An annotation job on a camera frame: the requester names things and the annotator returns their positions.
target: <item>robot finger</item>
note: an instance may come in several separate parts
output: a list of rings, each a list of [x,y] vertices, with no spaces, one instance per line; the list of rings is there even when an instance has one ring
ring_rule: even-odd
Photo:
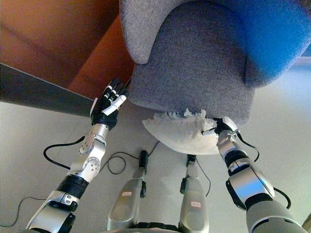
[[[109,85],[106,87],[106,89],[102,93],[102,98],[108,99],[112,90],[120,83],[119,79],[114,79],[109,83]]]
[[[117,93],[122,89],[123,87],[123,83],[119,83],[112,91],[111,91],[111,94],[109,96],[109,101],[112,102],[114,101],[118,95]]]
[[[125,97],[128,97],[129,92],[126,90],[126,88],[123,88],[123,89],[122,89],[122,90],[120,90],[117,94],[118,94],[119,96],[125,96]]]

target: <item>gray armchair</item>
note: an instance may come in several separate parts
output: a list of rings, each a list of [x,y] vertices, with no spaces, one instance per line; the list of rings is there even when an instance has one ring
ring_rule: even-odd
[[[130,101],[248,121],[255,88],[311,42],[310,0],[121,0]]]

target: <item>chair armrest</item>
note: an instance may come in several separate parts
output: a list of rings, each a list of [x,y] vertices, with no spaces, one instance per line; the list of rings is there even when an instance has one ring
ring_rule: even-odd
[[[265,86],[289,69],[311,42],[311,1],[250,1],[241,13],[247,37],[245,85]]]
[[[166,16],[175,7],[189,1],[192,0],[120,0],[123,36],[135,63],[148,62],[156,35]]]

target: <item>white floor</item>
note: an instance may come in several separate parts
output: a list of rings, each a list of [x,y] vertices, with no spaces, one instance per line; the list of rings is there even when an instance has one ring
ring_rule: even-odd
[[[156,143],[141,120],[153,111],[127,102],[119,115],[117,127],[108,135],[106,155],[125,151],[138,155],[150,151]],[[258,89],[250,121],[241,127],[246,141],[261,150],[258,166],[274,186],[292,199],[291,212],[301,224],[311,211],[311,68],[291,68],[273,84]],[[47,162],[43,149],[51,144],[72,142],[89,130],[86,117],[0,103],[0,224],[11,224],[17,206],[25,196],[45,198],[64,178],[66,170]],[[51,158],[70,165],[77,156],[78,145],[52,149]],[[250,156],[255,152],[246,148]],[[125,157],[127,167],[121,175],[105,168],[88,186],[76,211],[71,232],[96,233],[105,230],[107,215],[119,190],[137,167],[137,161]],[[211,178],[208,196],[211,233],[246,233],[245,212],[235,207],[225,181],[226,167],[219,155],[199,156],[202,167]],[[179,187],[185,174],[186,155],[159,144],[148,164],[147,197],[141,200],[139,221],[178,224],[182,195]],[[112,168],[122,161],[116,159]],[[205,189],[208,183],[201,174]],[[282,196],[276,199],[284,205]],[[19,219],[12,228],[24,229],[41,201],[25,200]]]

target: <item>label sticker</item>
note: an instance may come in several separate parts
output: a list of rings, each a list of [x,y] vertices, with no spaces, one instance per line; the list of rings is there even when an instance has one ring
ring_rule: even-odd
[[[122,196],[123,196],[123,197],[131,196],[131,195],[132,195],[132,192],[123,192],[123,193],[122,193]]]
[[[201,208],[201,203],[200,202],[197,202],[197,201],[192,201],[191,202],[191,206],[192,207],[197,207],[197,208]]]

